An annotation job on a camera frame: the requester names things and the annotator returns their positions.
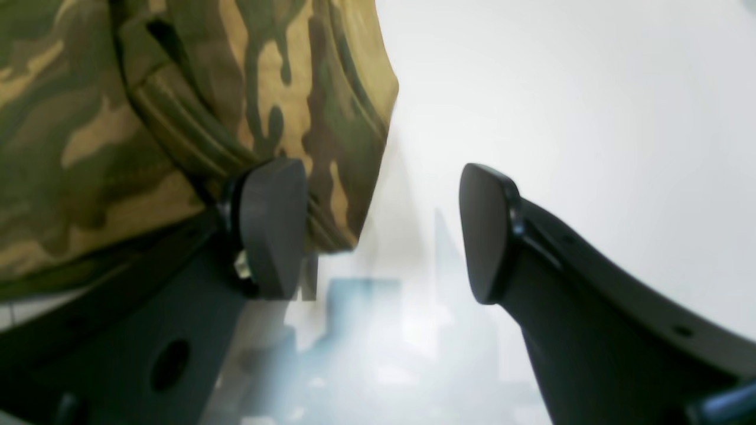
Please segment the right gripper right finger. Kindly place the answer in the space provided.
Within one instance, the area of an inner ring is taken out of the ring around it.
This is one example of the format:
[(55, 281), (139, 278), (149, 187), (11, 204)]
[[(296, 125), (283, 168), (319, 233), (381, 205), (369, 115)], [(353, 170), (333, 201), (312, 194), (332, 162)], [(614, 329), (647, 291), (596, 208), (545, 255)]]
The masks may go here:
[(526, 342), (553, 424), (753, 424), (754, 342), (662, 296), (507, 175), (466, 164), (459, 185), (475, 300)]

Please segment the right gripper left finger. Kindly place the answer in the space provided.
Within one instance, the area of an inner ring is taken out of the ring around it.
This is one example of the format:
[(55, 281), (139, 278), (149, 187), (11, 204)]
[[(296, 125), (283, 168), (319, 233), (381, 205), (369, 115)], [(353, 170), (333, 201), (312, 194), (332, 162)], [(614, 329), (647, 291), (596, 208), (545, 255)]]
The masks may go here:
[(307, 178), (265, 162), (83, 293), (2, 332), (2, 415), (26, 424), (195, 424), (249, 299), (287, 300)]

